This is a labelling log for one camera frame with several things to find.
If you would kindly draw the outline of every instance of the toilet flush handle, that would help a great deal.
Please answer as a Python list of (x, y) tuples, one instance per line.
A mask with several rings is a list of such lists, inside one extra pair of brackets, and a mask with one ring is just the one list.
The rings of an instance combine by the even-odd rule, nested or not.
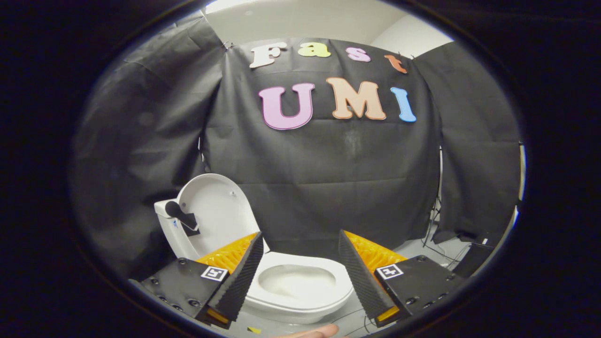
[(197, 230), (197, 223), (194, 214), (185, 214), (177, 202), (169, 201), (165, 205), (165, 212), (171, 217), (175, 217), (190, 230)]

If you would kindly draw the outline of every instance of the white toilet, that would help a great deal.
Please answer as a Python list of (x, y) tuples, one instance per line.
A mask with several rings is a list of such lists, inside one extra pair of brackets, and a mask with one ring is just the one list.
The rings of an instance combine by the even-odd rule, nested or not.
[[(184, 225), (165, 212), (169, 201), (193, 213), (199, 235), (188, 237)], [(154, 204), (160, 225), (177, 257), (197, 260), (237, 239), (259, 231), (246, 196), (218, 174), (193, 178), (173, 200)], [(242, 310), (291, 324), (311, 324), (340, 309), (353, 292), (344, 265), (330, 259), (269, 251), (257, 268)]]

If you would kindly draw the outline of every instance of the white wall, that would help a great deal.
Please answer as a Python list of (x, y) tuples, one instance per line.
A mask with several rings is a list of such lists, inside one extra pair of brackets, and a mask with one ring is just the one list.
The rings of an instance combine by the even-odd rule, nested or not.
[(411, 58), (411, 56), (417, 57), (452, 40), (424, 21), (407, 15), (393, 23), (371, 45)]

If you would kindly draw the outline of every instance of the black box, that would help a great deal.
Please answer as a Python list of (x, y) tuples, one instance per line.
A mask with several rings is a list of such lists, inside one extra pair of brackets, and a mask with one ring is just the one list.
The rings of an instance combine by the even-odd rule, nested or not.
[(394, 304), (411, 315), (435, 306), (464, 280), (425, 256), (382, 266), (375, 275)]

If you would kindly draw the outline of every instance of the black cloth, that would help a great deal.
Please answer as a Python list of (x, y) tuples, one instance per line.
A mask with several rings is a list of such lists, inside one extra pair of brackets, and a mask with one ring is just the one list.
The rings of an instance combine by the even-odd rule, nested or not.
[(153, 204), (204, 172), (198, 140), (223, 52), (204, 18), (187, 17), (117, 60), (91, 96), (73, 139), (71, 197), (83, 232), (123, 277), (175, 258)]
[[(284, 41), (273, 64), (250, 69), (251, 49)], [(319, 42), (329, 57), (303, 57), (299, 45)], [(361, 48), (370, 62), (345, 51)], [(424, 79), (410, 59), (407, 74), (392, 67), (388, 51), (346, 41), (285, 38), (236, 46), (223, 60), (224, 77), (207, 124), (203, 153), (213, 172), (240, 185), (271, 250), (338, 259), (338, 232), (345, 229), (388, 248), (427, 230), (439, 182), (439, 117)], [(353, 116), (338, 120), (328, 77), (359, 90), (376, 83), (385, 120)], [(263, 120), (258, 92), (282, 86), (282, 111), (296, 115), (294, 84), (310, 82), (313, 117), (291, 130)], [(390, 88), (408, 92), (415, 123), (399, 119)]]
[[(250, 69), (251, 49), (276, 41), (285, 41), (288, 48), (273, 64)], [(299, 55), (299, 45), (309, 41), (326, 44), (332, 55)], [(371, 61), (350, 59), (348, 47), (362, 48)], [(444, 89), (449, 85), (486, 96), (486, 90), (480, 92), (486, 87), (462, 83), (443, 71), (448, 60), (429, 57), (436, 54), (421, 56), (419, 65), (397, 55), (406, 75), (384, 58), (388, 54), (320, 38), (226, 49), (202, 17), (188, 17), (163, 30), (107, 71), (74, 137), (70, 193), (83, 232), (115, 272), (146, 278), (174, 258), (153, 203), (174, 198), (186, 182), (210, 170), (240, 185), (273, 251), (337, 260), (339, 229), (394, 248), (426, 233), (439, 182), (441, 142), (443, 187), (447, 183), (448, 188), (443, 188), (440, 228), (463, 230), (449, 225), (456, 218), (469, 220), (462, 224), (469, 224), (470, 232), (478, 233), (480, 227), (490, 231), (480, 221), (496, 221), (499, 215), (486, 211), (504, 208), (499, 203), (513, 193), (507, 188), (513, 176), (499, 177), (486, 169), (489, 163), (511, 167), (506, 161), (513, 156), (509, 142), (497, 142), (511, 141), (504, 136), (507, 127), (491, 124), (478, 109), (463, 109), (469, 105), (462, 91), (440, 94), (449, 92)], [(462, 69), (474, 63), (464, 62)], [(443, 68), (437, 69), (439, 63)], [(375, 82), (386, 120), (335, 119), (328, 77), (344, 78), (355, 90), (362, 81)], [(315, 84), (313, 118), (297, 129), (270, 128), (258, 92), (284, 87), (282, 111), (294, 115), (299, 103), (291, 87), (302, 82)], [(391, 87), (408, 92), (415, 123), (399, 119)], [(469, 130), (457, 128), (462, 123)], [(479, 128), (488, 138), (478, 134)], [(456, 136), (464, 132), (477, 137)], [(517, 143), (516, 151), (519, 161)], [(469, 169), (474, 165), (479, 171)], [(514, 167), (519, 182), (519, 163)], [(487, 194), (499, 193), (483, 194), (485, 183), (495, 187)], [(491, 207), (482, 209), (482, 201)]]
[(441, 117), (442, 203), (434, 242), (503, 233), (519, 193), (516, 108), (485, 66), (456, 42), (414, 62)]

